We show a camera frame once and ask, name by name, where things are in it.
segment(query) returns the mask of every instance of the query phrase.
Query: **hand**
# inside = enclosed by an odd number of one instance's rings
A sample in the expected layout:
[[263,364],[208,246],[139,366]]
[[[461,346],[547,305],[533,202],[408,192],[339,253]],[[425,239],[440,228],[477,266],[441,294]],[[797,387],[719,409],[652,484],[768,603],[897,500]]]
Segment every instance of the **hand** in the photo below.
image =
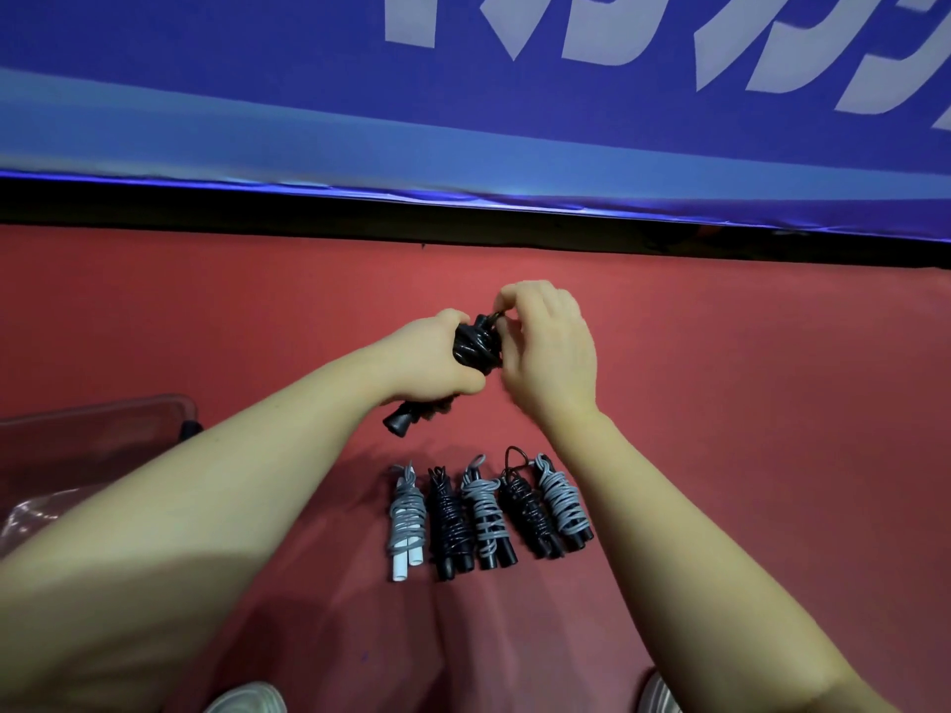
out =
[[370,346],[387,375],[387,401],[433,402],[450,395],[474,395],[485,388],[485,375],[459,365],[453,343],[459,323],[469,315],[443,310],[435,317],[414,320]]
[[567,290],[548,280],[506,285],[495,310],[515,308],[518,319],[501,317],[502,381],[509,395],[550,438],[579,416],[597,413],[597,355],[588,324]]

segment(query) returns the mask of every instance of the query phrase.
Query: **red mat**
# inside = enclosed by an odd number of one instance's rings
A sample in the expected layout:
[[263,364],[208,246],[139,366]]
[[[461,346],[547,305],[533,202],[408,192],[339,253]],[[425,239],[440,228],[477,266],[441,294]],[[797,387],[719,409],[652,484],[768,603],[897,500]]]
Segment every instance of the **red mat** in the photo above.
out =
[[[0,228],[0,415],[164,393],[213,424],[404,321],[575,293],[599,401],[895,704],[946,704],[951,274],[403,243]],[[649,659],[598,545],[386,583],[382,472],[545,443],[497,375],[405,440],[362,425],[170,709],[630,710]]]

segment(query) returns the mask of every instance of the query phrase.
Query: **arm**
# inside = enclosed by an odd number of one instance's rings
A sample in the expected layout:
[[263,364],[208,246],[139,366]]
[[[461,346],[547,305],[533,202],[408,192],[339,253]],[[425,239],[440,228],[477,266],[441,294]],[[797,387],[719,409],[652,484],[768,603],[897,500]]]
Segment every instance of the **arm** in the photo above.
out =
[[0,700],[157,709],[373,407],[474,394],[444,310],[140,467],[0,563]]
[[637,629],[696,711],[889,711],[815,621],[640,455],[594,401],[596,357],[575,299],[502,289],[506,388],[578,481]]

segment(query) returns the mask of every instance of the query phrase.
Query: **shoe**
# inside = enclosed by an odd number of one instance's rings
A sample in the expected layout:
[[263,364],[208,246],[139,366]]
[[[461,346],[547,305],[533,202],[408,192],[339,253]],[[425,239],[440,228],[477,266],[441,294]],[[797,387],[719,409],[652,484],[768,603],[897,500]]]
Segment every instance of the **shoe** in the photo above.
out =
[[637,702],[637,713],[680,713],[671,689],[658,671],[651,674],[648,684],[644,686],[641,699]]
[[223,693],[205,713],[287,713],[278,689],[270,683],[247,683]]

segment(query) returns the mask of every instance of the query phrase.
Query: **black jump rope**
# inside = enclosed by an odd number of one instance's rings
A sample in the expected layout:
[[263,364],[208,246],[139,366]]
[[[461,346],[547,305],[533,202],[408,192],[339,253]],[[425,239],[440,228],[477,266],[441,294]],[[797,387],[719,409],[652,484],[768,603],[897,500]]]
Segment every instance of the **black jump rope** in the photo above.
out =
[[[474,324],[457,327],[453,357],[459,364],[475,368],[483,375],[502,367],[502,341],[495,330],[495,323],[502,315],[503,312],[479,315]],[[437,412],[448,412],[454,397],[434,403],[406,401],[387,415],[383,424],[393,434],[405,437],[413,423],[423,418],[429,420]],[[510,464],[512,453],[522,456],[521,465]],[[466,467],[458,492],[445,467],[429,469],[426,510],[432,519],[430,553],[440,581],[453,580],[457,572],[474,570],[476,557],[485,570],[518,562],[503,512],[538,558],[564,557],[562,538],[568,542],[569,551],[580,551],[586,542],[594,539],[577,488],[568,482],[563,472],[554,470],[547,455],[538,455],[532,460],[521,449],[509,446],[505,451],[505,469],[494,480],[484,479],[479,473],[484,461],[485,455],[479,455]],[[529,468],[534,472],[538,491],[520,474]],[[497,502],[495,491],[498,491]],[[468,514],[464,501],[469,504]],[[402,548],[394,548],[391,540],[392,550]]]

